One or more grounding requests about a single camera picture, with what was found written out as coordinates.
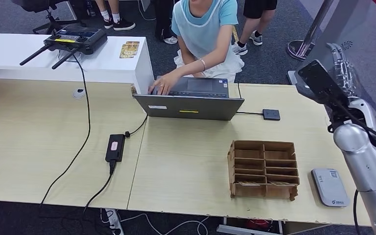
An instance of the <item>white sock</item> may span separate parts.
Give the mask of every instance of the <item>white sock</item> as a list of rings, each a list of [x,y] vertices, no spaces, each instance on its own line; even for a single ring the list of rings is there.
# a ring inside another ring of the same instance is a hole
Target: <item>white sock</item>
[[[113,16],[113,22],[117,23],[120,21],[120,13],[112,14]]]
[[[101,16],[105,19],[105,20],[109,20],[110,19],[110,16],[109,16],[109,12],[107,10],[105,11],[100,11],[101,13]]]

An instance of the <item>sneaker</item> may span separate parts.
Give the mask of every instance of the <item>sneaker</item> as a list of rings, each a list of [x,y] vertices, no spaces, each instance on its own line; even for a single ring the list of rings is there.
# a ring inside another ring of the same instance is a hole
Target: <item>sneaker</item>
[[[175,38],[174,36],[170,37],[170,38],[165,38],[164,39],[164,42],[167,43],[167,44],[175,44],[178,42],[178,39]]]
[[[245,55],[247,54],[247,45],[244,45],[244,47],[240,47],[237,42],[234,43],[232,46],[233,52],[236,55]]]
[[[119,22],[113,22],[113,29],[116,31],[130,30],[136,26],[135,23],[125,20],[123,17],[120,18]]]
[[[103,21],[104,21],[104,27],[105,28],[111,28],[111,27],[113,27],[113,19],[112,18],[109,18],[108,20],[106,20],[105,18],[103,18]]]
[[[256,37],[255,32],[256,31],[253,31],[252,35],[250,36],[250,39],[253,40],[254,45],[261,46],[263,44],[263,36],[260,35],[260,36]]]

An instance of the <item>cardboard box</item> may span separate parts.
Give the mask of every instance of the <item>cardboard box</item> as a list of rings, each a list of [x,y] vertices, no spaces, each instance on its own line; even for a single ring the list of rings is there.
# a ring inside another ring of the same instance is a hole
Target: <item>cardboard box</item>
[[[295,200],[299,174],[291,142],[233,141],[227,154],[231,197]]]

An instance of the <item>bracelet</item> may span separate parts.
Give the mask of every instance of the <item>bracelet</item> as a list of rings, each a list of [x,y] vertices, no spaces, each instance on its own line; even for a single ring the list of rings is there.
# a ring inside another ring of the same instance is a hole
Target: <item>bracelet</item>
[[[199,58],[198,60],[202,62],[202,65],[204,66],[204,70],[203,71],[205,71],[205,67],[206,67],[205,66],[205,61],[202,58]]]

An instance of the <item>black shorts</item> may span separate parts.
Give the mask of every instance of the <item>black shorts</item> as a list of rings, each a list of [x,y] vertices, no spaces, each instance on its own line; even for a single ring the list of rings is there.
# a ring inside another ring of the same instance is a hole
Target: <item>black shorts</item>
[[[251,19],[260,19],[263,11],[276,10],[278,0],[246,0],[243,15]]]

